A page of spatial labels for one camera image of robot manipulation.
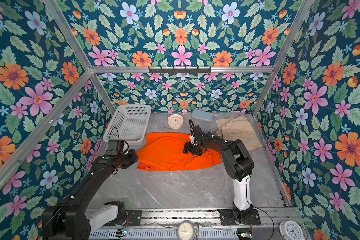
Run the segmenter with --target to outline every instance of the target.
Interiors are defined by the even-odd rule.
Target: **clock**
[[[279,229],[285,240],[306,240],[301,226],[295,221],[282,221]]]
[[[177,238],[179,240],[192,240],[195,237],[196,229],[192,222],[185,220],[177,227]]]
[[[168,117],[168,126],[173,129],[179,129],[184,124],[183,116],[179,114],[173,114]]]

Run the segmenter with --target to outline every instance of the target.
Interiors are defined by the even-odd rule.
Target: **beige clock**
[[[172,129],[179,129],[184,124],[183,116],[179,114],[173,114],[168,117],[168,126]]]

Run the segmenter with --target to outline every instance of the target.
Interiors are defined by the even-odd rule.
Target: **gray plastic basket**
[[[120,139],[126,140],[129,145],[141,145],[147,130],[149,116],[152,107],[141,104],[124,104],[118,106],[115,114],[112,116],[103,140],[108,142],[118,139],[117,130]]]

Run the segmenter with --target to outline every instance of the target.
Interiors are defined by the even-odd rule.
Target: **beige cloth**
[[[245,116],[237,118],[217,119],[216,135],[223,136],[225,140],[240,139],[248,151],[261,147],[256,133]]]

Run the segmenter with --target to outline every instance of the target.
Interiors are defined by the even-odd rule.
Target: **orange garment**
[[[208,149],[202,156],[184,154],[189,134],[157,132],[147,134],[146,145],[137,153],[139,166],[144,171],[182,171],[212,167],[221,163],[218,152]]]

